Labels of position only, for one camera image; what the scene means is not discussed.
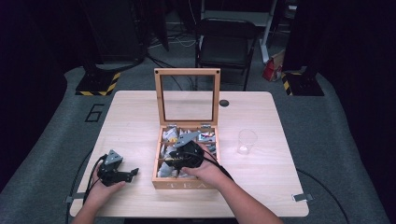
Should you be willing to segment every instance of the wooden box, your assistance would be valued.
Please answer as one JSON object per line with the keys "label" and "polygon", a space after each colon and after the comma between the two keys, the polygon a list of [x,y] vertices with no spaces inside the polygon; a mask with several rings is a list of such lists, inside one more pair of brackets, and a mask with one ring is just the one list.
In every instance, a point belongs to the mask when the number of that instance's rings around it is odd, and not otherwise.
{"label": "wooden box", "polygon": [[195,176],[171,171],[165,164],[166,152],[172,150],[180,132],[201,134],[196,142],[205,142],[219,162],[219,81],[214,68],[154,69],[161,128],[155,155],[152,184],[155,189],[213,189]]}

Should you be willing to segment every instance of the person's left hand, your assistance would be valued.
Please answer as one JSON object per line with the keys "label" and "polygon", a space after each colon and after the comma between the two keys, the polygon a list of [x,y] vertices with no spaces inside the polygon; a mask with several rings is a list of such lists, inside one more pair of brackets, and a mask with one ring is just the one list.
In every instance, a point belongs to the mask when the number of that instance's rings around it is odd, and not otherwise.
{"label": "person's left hand", "polygon": [[102,181],[99,180],[97,175],[100,165],[101,164],[98,164],[95,168],[95,172],[92,177],[92,188],[87,201],[85,202],[85,205],[90,206],[95,210],[99,210],[99,208],[101,208],[115,192],[125,186],[125,181],[121,181],[109,187],[105,186]]}

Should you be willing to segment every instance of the chair seat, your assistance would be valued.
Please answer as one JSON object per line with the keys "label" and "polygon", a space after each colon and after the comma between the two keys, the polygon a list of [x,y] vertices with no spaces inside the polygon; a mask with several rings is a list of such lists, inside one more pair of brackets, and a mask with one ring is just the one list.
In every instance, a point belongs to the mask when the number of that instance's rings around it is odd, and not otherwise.
{"label": "chair seat", "polygon": [[201,64],[245,66],[248,60],[248,41],[241,38],[205,36],[202,41]]}

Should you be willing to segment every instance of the open box lid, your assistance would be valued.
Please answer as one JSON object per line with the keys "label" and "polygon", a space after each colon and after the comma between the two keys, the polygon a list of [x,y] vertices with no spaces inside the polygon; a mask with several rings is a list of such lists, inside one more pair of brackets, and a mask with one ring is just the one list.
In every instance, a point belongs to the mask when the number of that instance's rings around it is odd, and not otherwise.
{"label": "open box lid", "polygon": [[217,126],[219,68],[154,69],[162,126]]}

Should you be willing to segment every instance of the hand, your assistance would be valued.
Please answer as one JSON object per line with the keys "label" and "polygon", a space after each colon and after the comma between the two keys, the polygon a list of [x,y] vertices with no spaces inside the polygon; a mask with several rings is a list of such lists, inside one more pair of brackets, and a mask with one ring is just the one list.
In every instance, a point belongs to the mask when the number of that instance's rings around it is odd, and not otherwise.
{"label": "hand", "polygon": [[109,187],[105,186],[97,175],[100,165],[101,164],[98,164],[95,168],[92,177],[92,188],[85,202],[85,205],[91,206],[95,210],[99,210],[115,192],[125,186],[125,181],[121,181]]}
{"label": "hand", "polygon": [[[202,143],[197,143],[198,146],[200,146],[201,149],[205,151],[204,156],[205,158],[209,160],[213,160],[211,156],[209,156],[208,153],[209,149],[207,146],[205,146]],[[200,167],[197,168],[188,168],[188,167],[183,167],[181,168],[183,172],[185,172],[188,175],[194,175],[203,181],[205,181],[207,184],[212,185],[213,187],[217,188],[218,184],[220,183],[221,179],[226,176],[216,165],[212,164],[209,161],[204,160],[201,164]]]}

